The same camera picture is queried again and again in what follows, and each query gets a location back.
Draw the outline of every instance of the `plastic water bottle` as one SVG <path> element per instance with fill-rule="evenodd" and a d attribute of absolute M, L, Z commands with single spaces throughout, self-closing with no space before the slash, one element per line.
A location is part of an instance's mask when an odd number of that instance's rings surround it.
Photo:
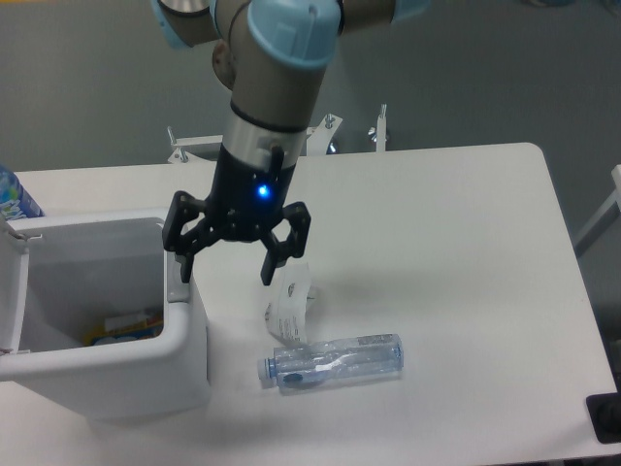
<path fill-rule="evenodd" d="M 283 391 L 313 388 L 330 380 L 374 379 L 403 367 L 404 352 L 397 334 L 275 348 L 273 358 L 257 363 L 259 379 L 264 384 L 276 381 Z"/>
<path fill-rule="evenodd" d="M 0 216 L 6 220 L 44 216 L 41 208 L 17 179 L 16 174 L 2 165 L 0 165 Z"/>

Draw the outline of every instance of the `paper tag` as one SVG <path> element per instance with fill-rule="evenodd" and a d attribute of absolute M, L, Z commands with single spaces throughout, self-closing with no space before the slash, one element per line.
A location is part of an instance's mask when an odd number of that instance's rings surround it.
<path fill-rule="evenodd" d="M 284 342 L 306 343 L 306 313 L 316 298 L 309 264 L 284 266 L 271 292 L 272 300 L 265 312 L 268 331 Z"/>

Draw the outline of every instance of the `light blue joint cap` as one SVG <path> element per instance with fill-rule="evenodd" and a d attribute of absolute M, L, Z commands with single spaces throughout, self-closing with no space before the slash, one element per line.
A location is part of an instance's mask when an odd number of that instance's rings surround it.
<path fill-rule="evenodd" d="M 431 0 L 397 0 L 395 5 L 395 14 L 392 16 L 392 22 L 408 19 L 424 12 Z"/>
<path fill-rule="evenodd" d="M 153 8 L 153 14 L 157 18 L 159 27 L 162 29 L 162 34 L 166 38 L 166 42 L 173 49 L 189 49 L 189 45 L 186 44 L 175 32 L 175 29 L 168 23 L 166 17 L 162 13 L 162 7 L 159 6 L 157 0 L 151 0 L 151 7 Z"/>
<path fill-rule="evenodd" d="M 335 0 L 253 0 L 248 7 L 248 28 L 261 49 L 303 70 L 330 62 L 340 22 Z"/>
<path fill-rule="evenodd" d="M 220 30 L 217 28 L 217 21 L 215 20 L 215 7 L 217 5 L 217 0 L 210 0 L 210 15 L 212 15 L 213 27 L 215 28 L 215 32 L 220 39 L 222 39 L 222 34 L 220 34 Z"/>

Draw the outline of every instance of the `white plastic container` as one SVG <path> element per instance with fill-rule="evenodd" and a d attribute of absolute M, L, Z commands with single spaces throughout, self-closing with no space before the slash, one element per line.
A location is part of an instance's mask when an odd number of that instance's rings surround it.
<path fill-rule="evenodd" d="M 165 215 L 11 222 L 26 240 L 0 231 L 0 350 L 11 350 L 0 355 L 0 382 L 92 418 L 207 403 L 207 317 L 193 279 L 182 283 L 179 264 L 162 248 Z M 83 345 L 105 318 L 153 308 L 163 309 L 159 336 Z"/>

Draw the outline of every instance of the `blue led light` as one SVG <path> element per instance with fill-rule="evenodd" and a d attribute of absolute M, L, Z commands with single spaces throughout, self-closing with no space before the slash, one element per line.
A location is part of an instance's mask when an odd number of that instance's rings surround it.
<path fill-rule="evenodd" d="M 259 195 L 261 199 L 269 199 L 270 196 L 272 195 L 272 191 L 270 191 L 270 187 L 267 186 L 266 184 L 261 184 L 256 190 L 256 193 Z"/>

